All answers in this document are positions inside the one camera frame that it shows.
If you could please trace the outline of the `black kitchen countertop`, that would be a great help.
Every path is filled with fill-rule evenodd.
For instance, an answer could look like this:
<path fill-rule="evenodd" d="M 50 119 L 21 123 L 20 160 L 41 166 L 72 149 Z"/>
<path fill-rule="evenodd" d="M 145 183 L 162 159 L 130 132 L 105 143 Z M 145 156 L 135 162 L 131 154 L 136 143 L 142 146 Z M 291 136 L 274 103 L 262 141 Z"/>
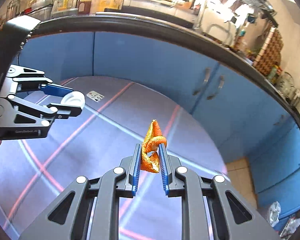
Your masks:
<path fill-rule="evenodd" d="M 195 31 L 142 15 L 98 12 L 96 15 L 65 16 L 40 22 L 32 31 L 31 37 L 75 32 L 111 32 L 142 36 L 175 44 L 208 56 L 264 90 L 290 113 L 300 128 L 298 111 L 283 100 L 255 68 L 235 53 Z"/>

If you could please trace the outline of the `wooden checkered board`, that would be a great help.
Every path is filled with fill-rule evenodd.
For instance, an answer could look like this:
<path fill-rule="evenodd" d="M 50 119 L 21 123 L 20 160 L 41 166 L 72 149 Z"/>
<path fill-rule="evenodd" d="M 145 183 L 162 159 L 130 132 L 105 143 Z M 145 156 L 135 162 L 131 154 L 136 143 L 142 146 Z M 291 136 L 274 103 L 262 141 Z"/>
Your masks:
<path fill-rule="evenodd" d="M 271 27 L 253 62 L 253 67 L 262 75 L 268 76 L 275 65 L 279 66 L 281 64 L 282 49 L 282 36 L 277 28 Z"/>

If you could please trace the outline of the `grey bin with bag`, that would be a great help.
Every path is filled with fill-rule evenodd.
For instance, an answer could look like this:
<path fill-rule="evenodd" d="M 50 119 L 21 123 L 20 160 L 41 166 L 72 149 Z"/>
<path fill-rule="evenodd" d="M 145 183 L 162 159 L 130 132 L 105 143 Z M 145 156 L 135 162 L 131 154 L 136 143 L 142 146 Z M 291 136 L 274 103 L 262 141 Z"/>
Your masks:
<path fill-rule="evenodd" d="M 281 214 L 281 205 L 278 201 L 271 203 L 267 208 L 266 220 L 272 228 L 279 222 L 280 214 Z"/>

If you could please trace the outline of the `blue kitchen cabinets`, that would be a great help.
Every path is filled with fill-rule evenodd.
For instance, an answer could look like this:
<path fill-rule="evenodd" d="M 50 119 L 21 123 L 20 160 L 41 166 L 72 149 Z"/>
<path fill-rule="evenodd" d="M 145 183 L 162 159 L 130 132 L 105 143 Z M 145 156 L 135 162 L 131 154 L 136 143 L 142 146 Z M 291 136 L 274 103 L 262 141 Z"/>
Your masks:
<path fill-rule="evenodd" d="M 253 186 L 243 186 L 243 196 L 259 207 L 278 201 L 283 216 L 300 209 L 298 125 L 264 90 L 217 61 L 151 38 L 77 32 L 30 40 L 19 63 L 65 85 L 111 77 L 168 97 L 205 129 L 225 165 L 249 159 Z"/>

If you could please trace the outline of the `small white lid cup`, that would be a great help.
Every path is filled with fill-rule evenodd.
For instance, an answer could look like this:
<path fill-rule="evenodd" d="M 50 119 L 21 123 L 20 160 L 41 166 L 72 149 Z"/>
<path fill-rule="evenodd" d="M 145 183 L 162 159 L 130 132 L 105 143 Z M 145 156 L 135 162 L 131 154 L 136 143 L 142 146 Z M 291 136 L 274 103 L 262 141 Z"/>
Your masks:
<path fill-rule="evenodd" d="M 81 109 L 83 109 L 85 106 L 85 96 L 83 93 L 81 93 L 79 91 L 73 91 L 73 92 L 66 94 L 62 98 L 61 104 L 68 105 L 68 106 L 77 106 L 77 107 L 80 107 Z"/>

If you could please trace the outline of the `orange peel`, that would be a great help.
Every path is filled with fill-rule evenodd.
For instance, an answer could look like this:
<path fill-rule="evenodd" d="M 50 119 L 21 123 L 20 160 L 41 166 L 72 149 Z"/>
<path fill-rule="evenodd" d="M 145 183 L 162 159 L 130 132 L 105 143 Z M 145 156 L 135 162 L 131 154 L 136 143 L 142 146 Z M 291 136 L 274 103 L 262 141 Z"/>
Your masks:
<path fill-rule="evenodd" d="M 167 139 L 163 136 L 157 120 L 152 120 L 141 145 L 140 169 L 150 173 L 159 173 L 160 158 L 157 153 L 160 144 L 167 146 Z"/>

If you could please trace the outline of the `green kettle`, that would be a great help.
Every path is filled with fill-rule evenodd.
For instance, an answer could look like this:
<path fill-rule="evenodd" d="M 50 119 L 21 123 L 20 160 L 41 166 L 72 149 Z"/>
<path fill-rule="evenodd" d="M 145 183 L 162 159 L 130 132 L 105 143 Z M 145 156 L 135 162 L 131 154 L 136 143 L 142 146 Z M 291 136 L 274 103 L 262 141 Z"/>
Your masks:
<path fill-rule="evenodd" d="M 276 83 L 276 88 L 284 97 L 289 97 L 294 88 L 294 79 L 292 75 L 288 72 L 283 72 Z"/>

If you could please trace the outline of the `blue checked tablecloth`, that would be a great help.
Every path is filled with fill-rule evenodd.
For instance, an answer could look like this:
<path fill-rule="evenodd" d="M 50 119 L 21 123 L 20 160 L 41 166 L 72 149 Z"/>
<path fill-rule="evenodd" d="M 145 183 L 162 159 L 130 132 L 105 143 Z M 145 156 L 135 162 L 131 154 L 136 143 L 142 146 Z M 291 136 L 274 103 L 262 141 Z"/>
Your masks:
<path fill-rule="evenodd" d="M 4 141 L 0 146 L 0 225 L 17 239 L 78 176 L 94 179 L 117 167 L 157 120 L 167 152 L 206 178 L 226 173 L 213 140 L 168 97 L 126 80 L 77 77 L 67 86 L 84 94 L 83 112 L 57 120 L 45 139 Z"/>

